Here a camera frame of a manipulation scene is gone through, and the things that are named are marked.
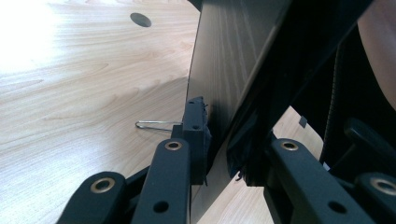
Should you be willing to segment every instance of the black plastic bracket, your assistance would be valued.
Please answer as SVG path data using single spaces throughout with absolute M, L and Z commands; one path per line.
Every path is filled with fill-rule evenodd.
M 283 218 L 279 222 L 374 223 L 301 143 L 278 139 L 266 154 L 275 175 L 266 181 L 273 184 L 266 186 L 264 197 L 273 217 Z M 279 198 L 290 199 L 291 217 L 279 214 Z
M 178 138 L 155 151 L 131 223 L 190 223 L 190 148 Z

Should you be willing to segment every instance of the dark fabric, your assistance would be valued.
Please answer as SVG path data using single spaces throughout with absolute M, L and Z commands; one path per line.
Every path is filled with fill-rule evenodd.
M 348 118 L 363 121 L 393 147 L 396 146 L 396 112 L 376 82 L 358 28 L 344 41 L 343 48 L 342 61 L 336 67 L 339 73 L 338 102 L 335 102 L 337 105 L 333 111 L 335 115 L 332 129 L 326 133 L 328 141 L 321 157 L 330 166 L 351 146 L 344 134 L 344 125 Z

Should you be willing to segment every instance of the metal bolt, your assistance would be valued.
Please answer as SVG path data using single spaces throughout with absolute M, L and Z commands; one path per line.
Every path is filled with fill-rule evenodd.
M 93 184 L 91 185 L 91 191 L 93 193 L 105 193 L 112 189 L 115 184 L 116 181 L 113 178 L 101 178 L 93 182 Z
M 183 145 L 179 142 L 168 142 L 165 144 L 165 148 L 172 151 L 181 149 L 182 146 Z
M 379 191 L 396 196 L 396 184 L 386 180 L 386 179 L 381 179 L 381 178 L 371 178 L 370 184 L 375 188 L 378 189 Z
M 291 143 L 291 142 L 283 142 L 283 143 L 281 144 L 281 146 L 282 146 L 284 149 L 289 150 L 289 151 L 295 151 L 295 150 L 298 149 L 298 147 L 297 147 L 294 143 Z

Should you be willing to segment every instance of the wood grain surface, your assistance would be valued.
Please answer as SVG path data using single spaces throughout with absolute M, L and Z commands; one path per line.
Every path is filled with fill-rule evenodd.
M 182 119 L 198 20 L 181 0 L 0 3 L 1 223 L 54 223 L 85 178 L 150 164 L 169 134 L 134 123 Z

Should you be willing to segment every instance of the black plastic part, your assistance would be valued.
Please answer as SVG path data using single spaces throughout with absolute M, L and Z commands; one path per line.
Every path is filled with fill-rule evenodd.
M 126 179 L 127 197 L 133 198 L 140 194 L 145 184 L 149 166 Z
M 271 211 L 274 223 L 290 223 L 293 206 L 284 192 L 278 192 L 269 187 L 264 189 L 264 198 Z
M 167 149 L 170 144 L 174 150 Z M 131 223 L 190 223 L 190 148 L 179 138 L 162 141 L 154 154 Z
M 275 140 L 266 155 L 293 205 L 290 223 L 374 223 L 301 143 Z
M 376 223 L 396 223 L 396 178 L 380 173 L 360 175 L 355 191 L 356 201 Z
M 203 97 L 186 103 L 182 125 L 182 138 L 190 144 L 191 184 L 202 185 L 206 178 L 206 154 L 210 142 Z
M 358 119 L 347 121 L 345 134 L 353 145 L 332 167 L 332 175 L 347 182 L 369 172 L 396 176 L 396 150 L 381 135 Z
M 114 186 L 106 192 L 92 192 L 92 184 L 103 178 L 111 178 Z M 117 223 L 121 218 L 125 199 L 125 178 L 117 173 L 102 172 L 86 179 L 68 202 L 58 220 L 63 223 Z

